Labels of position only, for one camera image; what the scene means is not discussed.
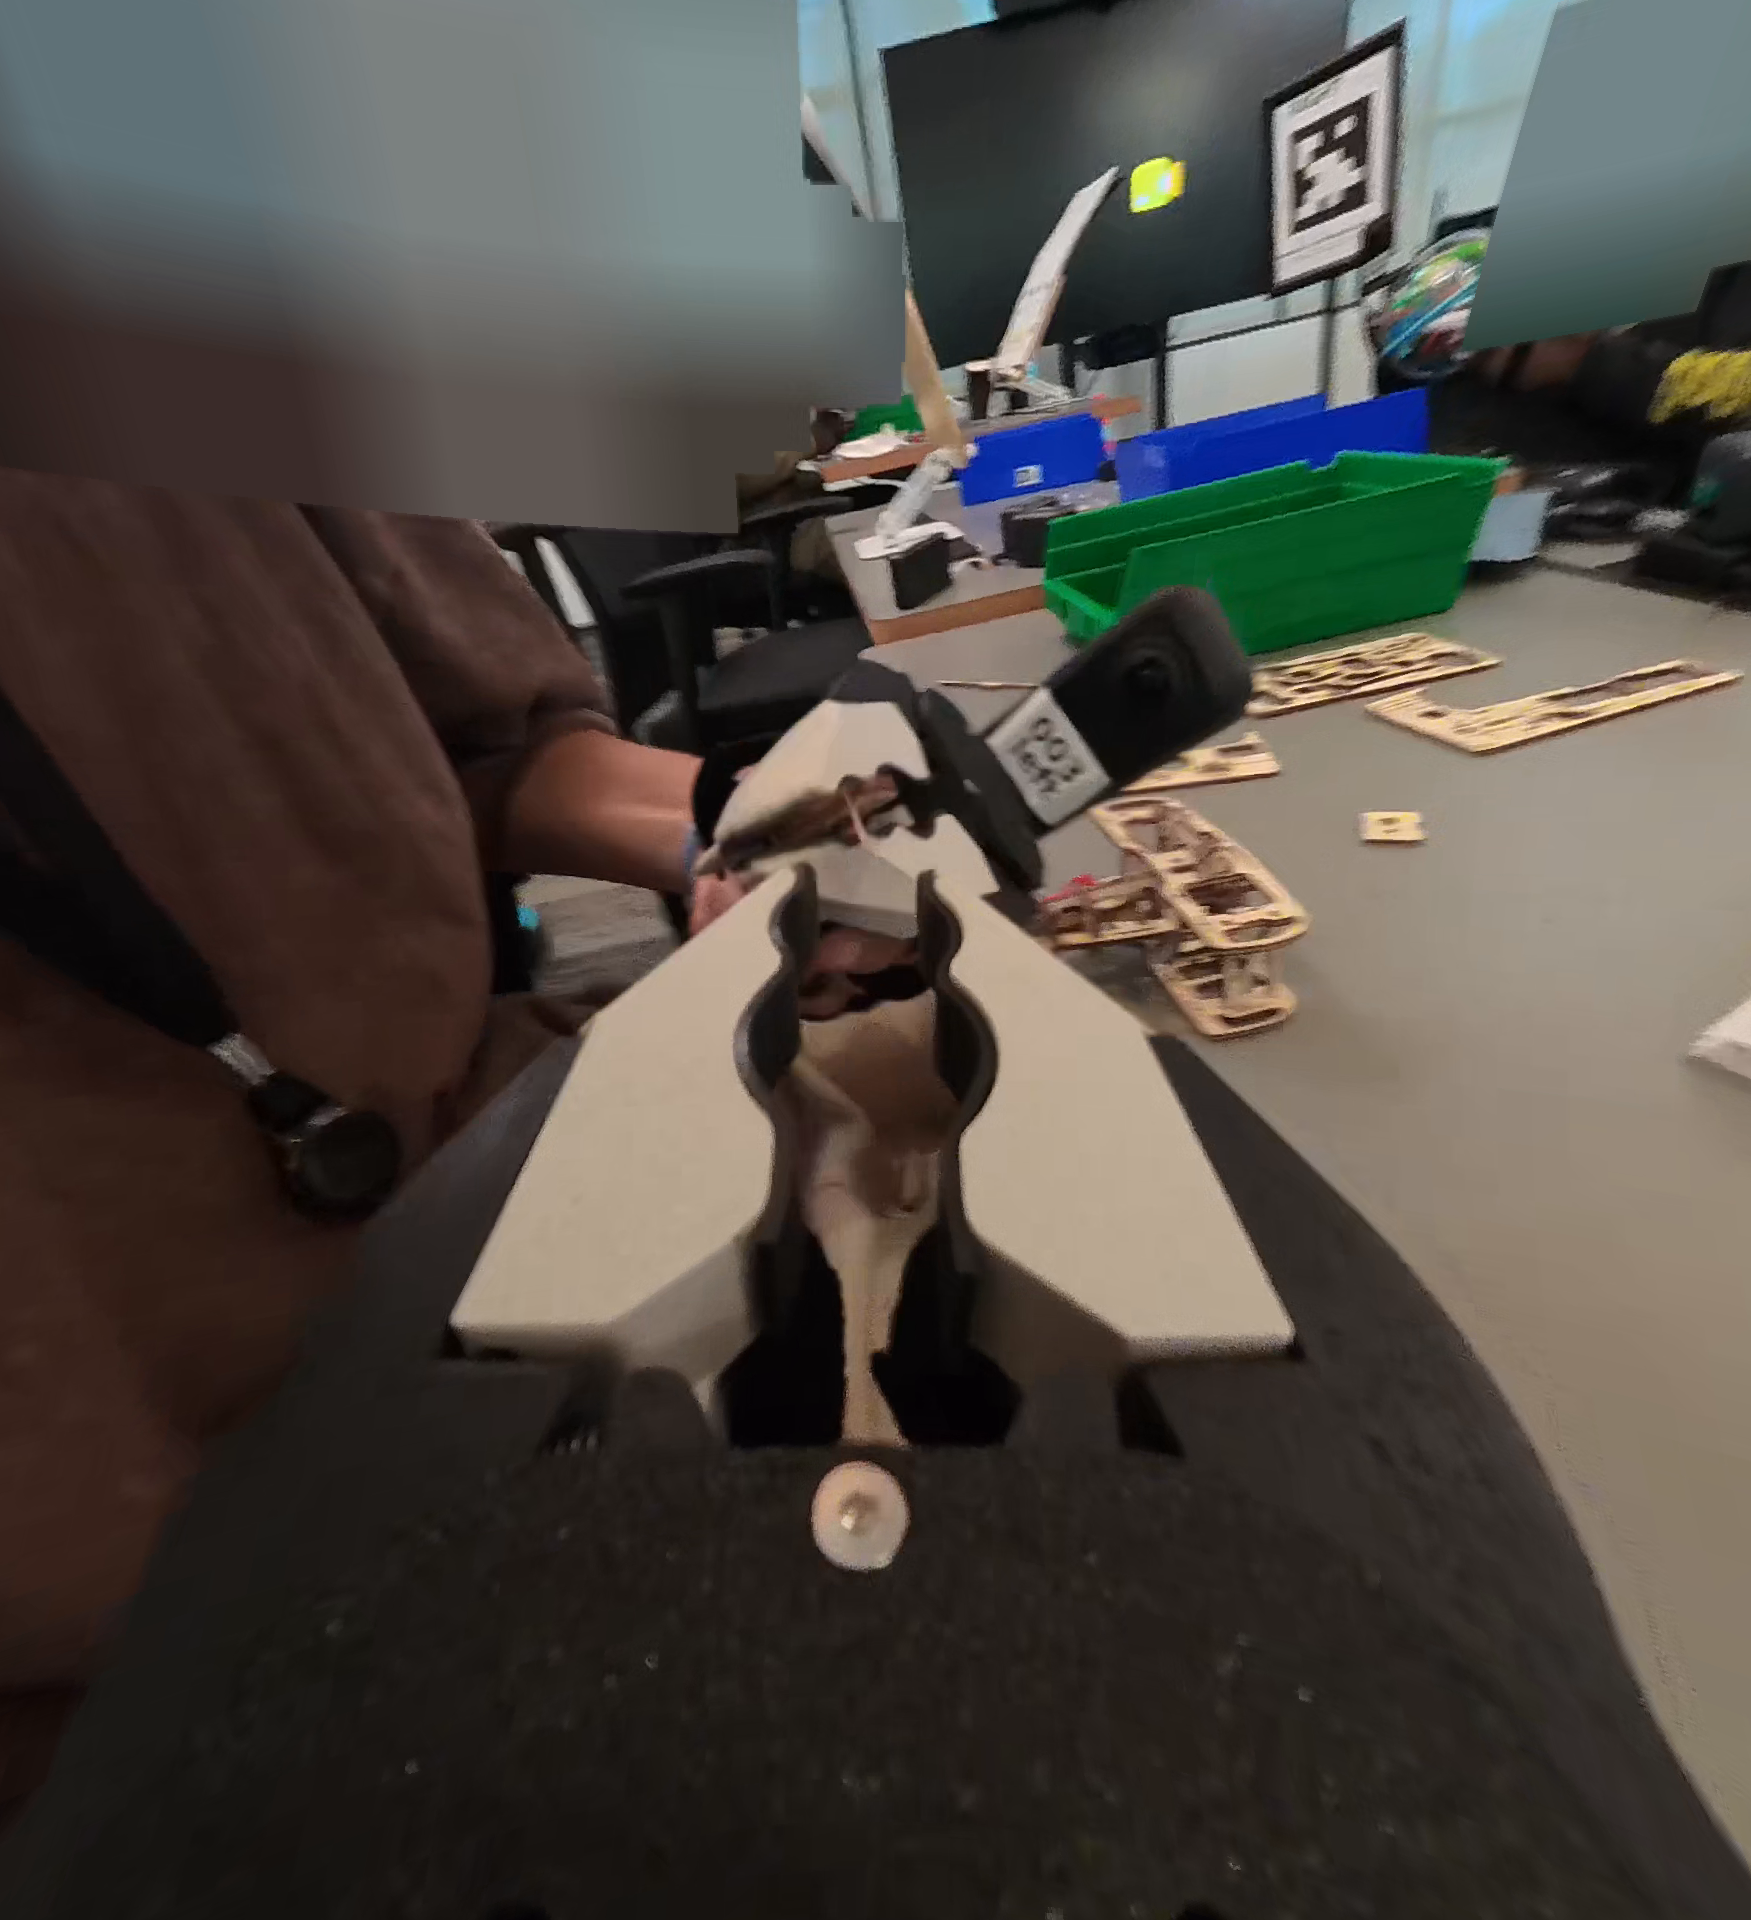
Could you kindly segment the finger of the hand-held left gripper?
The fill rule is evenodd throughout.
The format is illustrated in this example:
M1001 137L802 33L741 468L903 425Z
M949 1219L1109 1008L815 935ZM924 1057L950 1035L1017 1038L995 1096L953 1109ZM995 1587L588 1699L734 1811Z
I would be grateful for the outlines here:
M916 891L924 877L975 882L975 836L966 830L887 830L880 836L822 836L751 851L748 877L802 875L786 902L786 925L806 937L851 930L884 940L916 937Z
M819 788L836 788L848 775L898 773L907 788L932 779L932 757L910 717L893 703L819 703L796 729L789 729L767 757L741 782L754 779L751 799L734 805L734 818L770 805L770 795L796 795ZM937 830L910 823L893 830Z

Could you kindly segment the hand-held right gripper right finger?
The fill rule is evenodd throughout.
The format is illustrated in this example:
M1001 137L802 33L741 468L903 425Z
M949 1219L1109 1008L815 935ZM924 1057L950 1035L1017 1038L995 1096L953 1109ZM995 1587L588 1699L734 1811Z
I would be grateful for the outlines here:
M916 935L953 1119L910 1259L910 1384L1010 1405L1070 1375L1290 1355L1151 1032L953 879L916 885Z

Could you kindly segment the small wooden model part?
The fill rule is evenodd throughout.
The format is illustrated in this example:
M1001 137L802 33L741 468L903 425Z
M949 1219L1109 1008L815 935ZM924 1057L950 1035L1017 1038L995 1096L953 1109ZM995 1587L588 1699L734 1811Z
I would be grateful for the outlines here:
M903 823L910 823L907 782L881 769L848 775L836 788L796 795L770 795L770 805L734 818L734 805L751 799L758 782L741 782L732 807L705 841L703 870L748 875L770 859L802 857L815 849L865 849Z

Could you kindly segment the person's left forearm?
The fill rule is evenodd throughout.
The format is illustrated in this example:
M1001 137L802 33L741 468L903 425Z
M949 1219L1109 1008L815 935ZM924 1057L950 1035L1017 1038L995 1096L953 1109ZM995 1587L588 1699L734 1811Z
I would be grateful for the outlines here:
M599 729L544 737L504 784L489 869L676 896L700 775L696 755Z

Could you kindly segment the green plastic bin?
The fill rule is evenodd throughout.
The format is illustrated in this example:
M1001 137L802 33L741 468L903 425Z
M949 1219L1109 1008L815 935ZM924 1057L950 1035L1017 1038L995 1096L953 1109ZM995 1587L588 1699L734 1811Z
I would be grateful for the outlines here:
M1167 587L1212 594L1249 658L1447 613L1502 461L1348 452L1057 520L1044 597L1073 642Z

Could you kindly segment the wooden worktable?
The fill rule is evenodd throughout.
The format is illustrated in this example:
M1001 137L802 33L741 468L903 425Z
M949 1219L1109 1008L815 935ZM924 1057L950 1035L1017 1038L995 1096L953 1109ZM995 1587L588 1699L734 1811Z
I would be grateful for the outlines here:
M934 496L932 509L939 520L960 531L963 542L978 551L978 558L953 565L950 583L910 611L893 597L887 558L865 558L858 554L858 544L877 528L880 509L867 507L828 520L842 580L874 645L953 633L989 620L1044 611L1044 570L1015 567L1001 558L1002 507L997 502L963 507L960 489L949 483Z

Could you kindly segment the wooden model assembly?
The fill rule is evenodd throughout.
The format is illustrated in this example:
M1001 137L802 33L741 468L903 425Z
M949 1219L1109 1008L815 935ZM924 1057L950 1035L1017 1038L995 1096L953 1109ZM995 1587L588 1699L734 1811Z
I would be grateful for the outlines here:
M1122 799L1089 812L1122 866L1038 906L1056 951L1137 950L1183 1022L1212 1041L1249 1038L1296 1015L1281 956L1306 937L1306 908L1238 840L1187 805Z

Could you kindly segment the small blue plastic bin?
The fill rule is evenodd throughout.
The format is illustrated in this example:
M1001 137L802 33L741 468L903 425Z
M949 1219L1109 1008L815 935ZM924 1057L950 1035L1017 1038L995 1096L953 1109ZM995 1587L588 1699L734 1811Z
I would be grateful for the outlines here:
M1105 419L1096 413L1015 418L975 439L956 481L960 502L978 509L1077 489L1099 481L1105 457Z

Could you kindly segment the large blue plastic bin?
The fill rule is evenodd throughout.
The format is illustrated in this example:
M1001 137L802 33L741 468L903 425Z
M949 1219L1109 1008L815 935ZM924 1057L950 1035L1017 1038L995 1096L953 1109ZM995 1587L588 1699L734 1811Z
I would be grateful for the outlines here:
M1268 468L1325 468L1351 452L1426 455L1429 445L1431 397L1426 387L1348 406L1306 395L1125 439L1116 445L1112 476L1119 499L1137 504Z

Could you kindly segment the large black screen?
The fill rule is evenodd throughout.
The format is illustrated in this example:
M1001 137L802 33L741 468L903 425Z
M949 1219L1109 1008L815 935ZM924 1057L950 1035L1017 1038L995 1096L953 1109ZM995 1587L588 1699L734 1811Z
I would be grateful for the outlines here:
M991 357L1036 251L1119 168L1050 343L1154 327L1268 289L1262 103L1343 55L1348 3L1080 3L884 51L916 308L942 366ZM1183 157L1186 197L1127 212Z

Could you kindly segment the colourful globe ball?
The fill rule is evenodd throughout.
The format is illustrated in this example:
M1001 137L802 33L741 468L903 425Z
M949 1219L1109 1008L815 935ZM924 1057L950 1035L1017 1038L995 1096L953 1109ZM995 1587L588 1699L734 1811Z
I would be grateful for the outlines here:
M1375 387L1433 387L1469 363L1465 330L1492 240L1485 220L1439 231L1365 301Z

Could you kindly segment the person's brown shirt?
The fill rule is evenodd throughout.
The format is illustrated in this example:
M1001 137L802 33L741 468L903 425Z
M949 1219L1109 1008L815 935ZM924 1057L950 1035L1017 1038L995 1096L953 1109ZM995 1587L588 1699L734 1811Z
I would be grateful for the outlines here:
M474 525L0 468L0 1819L357 1261L216 1048L381 1123L380 1207L546 1038L489 870L607 729Z

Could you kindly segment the yellow patterned bag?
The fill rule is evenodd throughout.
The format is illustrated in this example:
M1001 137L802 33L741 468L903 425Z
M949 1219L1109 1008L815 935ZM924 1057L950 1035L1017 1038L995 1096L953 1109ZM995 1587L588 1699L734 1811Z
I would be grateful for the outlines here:
M1691 348L1667 363L1657 383L1648 419L1667 425L1691 418L1722 428L1751 425L1751 348Z

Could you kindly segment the empty wooden frame sheet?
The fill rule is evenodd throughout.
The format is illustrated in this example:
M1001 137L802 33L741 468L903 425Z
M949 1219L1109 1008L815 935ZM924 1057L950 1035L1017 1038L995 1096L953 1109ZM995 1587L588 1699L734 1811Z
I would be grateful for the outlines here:
M1482 674L1501 658L1433 633L1398 633L1277 659L1255 671L1247 717L1293 717Z

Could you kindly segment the L-shaped empty wooden frame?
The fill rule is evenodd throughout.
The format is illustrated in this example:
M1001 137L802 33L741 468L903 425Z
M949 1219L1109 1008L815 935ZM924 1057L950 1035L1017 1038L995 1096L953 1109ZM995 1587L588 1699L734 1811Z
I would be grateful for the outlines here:
M1421 692L1388 695L1368 716L1395 733L1416 734L1462 755L1505 755L1540 742L1587 733L1622 717L1697 701L1736 687L1736 671L1694 659L1638 666L1609 679L1551 690L1479 710L1455 710Z

